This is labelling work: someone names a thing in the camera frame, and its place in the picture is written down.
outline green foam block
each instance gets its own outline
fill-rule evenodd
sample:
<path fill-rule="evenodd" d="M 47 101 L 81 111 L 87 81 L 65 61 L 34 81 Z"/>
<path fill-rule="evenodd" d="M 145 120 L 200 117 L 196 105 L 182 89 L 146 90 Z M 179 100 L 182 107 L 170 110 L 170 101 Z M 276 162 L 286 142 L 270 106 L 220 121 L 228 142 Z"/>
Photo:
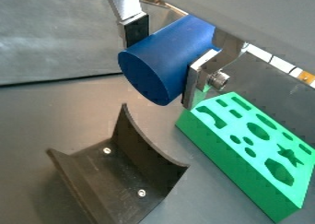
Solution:
<path fill-rule="evenodd" d="M 205 100 L 177 126 L 274 222 L 302 208 L 315 150 L 244 97 Z"/>

